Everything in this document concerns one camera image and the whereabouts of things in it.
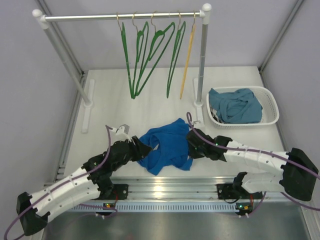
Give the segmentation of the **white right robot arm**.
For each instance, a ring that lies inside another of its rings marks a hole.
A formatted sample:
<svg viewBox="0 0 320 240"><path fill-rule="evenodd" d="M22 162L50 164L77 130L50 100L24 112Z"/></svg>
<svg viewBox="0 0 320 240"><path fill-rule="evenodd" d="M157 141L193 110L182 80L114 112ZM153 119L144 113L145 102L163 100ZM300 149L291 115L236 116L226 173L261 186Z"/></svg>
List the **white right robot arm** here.
<svg viewBox="0 0 320 240"><path fill-rule="evenodd" d="M222 135L211 138L197 128L189 131L186 140L193 159L206 157L247 168L233 180L233 192L238 198L279 192L300 201L312 199L319 170L299 148L289 152L260 150Z"/></svg>

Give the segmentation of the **blue tank top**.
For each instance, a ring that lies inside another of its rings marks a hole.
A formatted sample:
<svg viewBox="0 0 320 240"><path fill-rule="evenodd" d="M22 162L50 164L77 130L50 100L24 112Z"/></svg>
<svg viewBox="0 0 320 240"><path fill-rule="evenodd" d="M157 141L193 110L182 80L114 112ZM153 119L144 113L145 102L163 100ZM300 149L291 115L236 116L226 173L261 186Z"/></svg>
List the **blue tank top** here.
<svg viewBox="0 0 320 240"><path fill-rule="evenodd" d="M193 158L189 157L186 139L188 133L189 125L181 118L170 124L149 129L139 140L151 147L152 151L137 163L154 176L169 166L189 171Z"/></svg>

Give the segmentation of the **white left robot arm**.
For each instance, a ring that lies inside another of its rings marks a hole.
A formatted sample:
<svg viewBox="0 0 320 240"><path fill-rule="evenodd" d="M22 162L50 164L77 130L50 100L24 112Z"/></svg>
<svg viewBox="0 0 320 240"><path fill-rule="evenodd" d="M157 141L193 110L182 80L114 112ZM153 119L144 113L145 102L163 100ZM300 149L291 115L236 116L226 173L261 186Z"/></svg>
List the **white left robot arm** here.
<svg viewBox="0 0 320 240"><path fill-rule="evenodd" d="M112 173L128 162L142 160L152 150L136 136L119 140L55 184L35 193L21 193L16 211L24 235L38 233L57 216L79 204L109 198L114 191Z"/></svg>

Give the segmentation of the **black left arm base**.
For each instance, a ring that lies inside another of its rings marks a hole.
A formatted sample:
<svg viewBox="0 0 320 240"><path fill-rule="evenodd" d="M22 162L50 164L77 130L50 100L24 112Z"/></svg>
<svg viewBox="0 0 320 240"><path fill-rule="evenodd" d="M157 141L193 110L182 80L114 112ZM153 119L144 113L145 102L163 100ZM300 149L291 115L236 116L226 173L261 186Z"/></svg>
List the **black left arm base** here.
<svg viewBox="0 0 320 240"><path fill-rule="evenodd" d="M128 198L128 193L128 184L114 184L111 191L100 195L97 200L126 200Z"/></svg>

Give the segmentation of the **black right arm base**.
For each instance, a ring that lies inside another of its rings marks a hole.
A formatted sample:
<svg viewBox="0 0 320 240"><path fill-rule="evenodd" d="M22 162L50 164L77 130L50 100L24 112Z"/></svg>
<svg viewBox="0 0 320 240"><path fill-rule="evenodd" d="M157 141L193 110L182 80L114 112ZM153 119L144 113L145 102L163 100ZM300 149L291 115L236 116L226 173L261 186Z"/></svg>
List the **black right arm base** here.
<svg viewBox="0 0 320 240"><path fill-rule="evenodd" d="M249 200L250 194L242 187L233 186L232 183L220 183L216 185L219 200L234 204L239 200Z"/></svg>

